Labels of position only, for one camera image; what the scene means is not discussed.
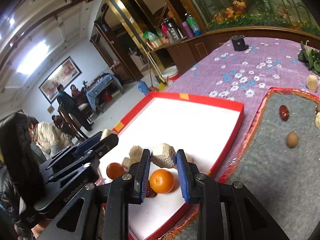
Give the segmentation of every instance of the black pants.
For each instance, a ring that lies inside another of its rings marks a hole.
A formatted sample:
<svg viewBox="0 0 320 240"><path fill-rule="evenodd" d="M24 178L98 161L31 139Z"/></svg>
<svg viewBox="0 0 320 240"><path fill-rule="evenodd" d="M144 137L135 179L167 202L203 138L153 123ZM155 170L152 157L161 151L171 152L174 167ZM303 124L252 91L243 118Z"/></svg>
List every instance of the black pants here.
<svg viewBox="0 0 320 240"><path fill-rule="evenodd" d="M84 117L78 107L72 108L70 114L72 114L86 130L91 129L91 125L88 123L88 120Z"/></svg>

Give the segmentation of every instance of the picture frame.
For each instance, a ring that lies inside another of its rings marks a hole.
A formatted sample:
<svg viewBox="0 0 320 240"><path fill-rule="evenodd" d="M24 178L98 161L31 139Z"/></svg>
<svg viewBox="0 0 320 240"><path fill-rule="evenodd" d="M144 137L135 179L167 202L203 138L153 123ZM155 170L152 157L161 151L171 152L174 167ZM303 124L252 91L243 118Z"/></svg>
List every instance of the picture frame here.
<svg viewBox="0 0 320 240"><path fill-rule="evenodd" d="M67 87L81 73L81 70L69 56L42 82L39 90L48 102L52 104L58 94L57 86L62 84Z"/></svg>

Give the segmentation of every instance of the tangerine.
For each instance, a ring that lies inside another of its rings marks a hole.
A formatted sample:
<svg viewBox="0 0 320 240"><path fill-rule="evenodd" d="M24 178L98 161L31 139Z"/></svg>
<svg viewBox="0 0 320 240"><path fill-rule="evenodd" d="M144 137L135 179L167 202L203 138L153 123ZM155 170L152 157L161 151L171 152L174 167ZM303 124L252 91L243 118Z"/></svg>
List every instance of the tangerine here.
<svg viewBox="0 0 320 240"><path fill-rule="evenodd" d="M170 171L159 169L152 173L150 186L156 193L169 193L174 187L174 176Z"/></svg>
<svg viewBox="0 0 320 240"><path fill-rule="evenodd" d="M124 168L119 163L110 163L107 167L107 176L110 179L116 179L125 174Z"/></svg>

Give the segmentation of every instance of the blue bottle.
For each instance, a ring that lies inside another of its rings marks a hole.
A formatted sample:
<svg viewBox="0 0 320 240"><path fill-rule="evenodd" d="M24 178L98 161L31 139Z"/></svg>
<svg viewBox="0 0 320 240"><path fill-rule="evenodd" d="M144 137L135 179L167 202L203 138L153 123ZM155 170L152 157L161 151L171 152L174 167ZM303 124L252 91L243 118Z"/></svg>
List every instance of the blue bottle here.
<svg viewBox="0 0 320 240"><path fill-rule="evenodd" d="M141 80L138 81L138 88L142 93L144 93L145 96L150 92L147 84Z"/></svg>

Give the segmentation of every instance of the black hair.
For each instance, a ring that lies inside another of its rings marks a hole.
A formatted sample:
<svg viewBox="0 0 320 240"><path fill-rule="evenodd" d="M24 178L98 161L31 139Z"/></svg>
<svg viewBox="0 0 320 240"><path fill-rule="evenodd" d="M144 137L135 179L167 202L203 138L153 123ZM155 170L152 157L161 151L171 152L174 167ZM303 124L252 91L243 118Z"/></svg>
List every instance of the black hair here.
<svg viewBox="0 0 320 240"><path fill-rule="evenodd" d="M59 84L59 85L57 86L57 90L58 90L58 91L60 91L60 88L63 88L63 85Z"/></svg>
<svg viewBox="0 0 320 240"><path fill-rule="evenodd" d="M31 128L31 125L33 124L33 125L36 125L36 124L38 124L39 122L38 122L38 120L36 119L36 118L34 118L34 117L29 117L28 118L28 128Z"/></svg>

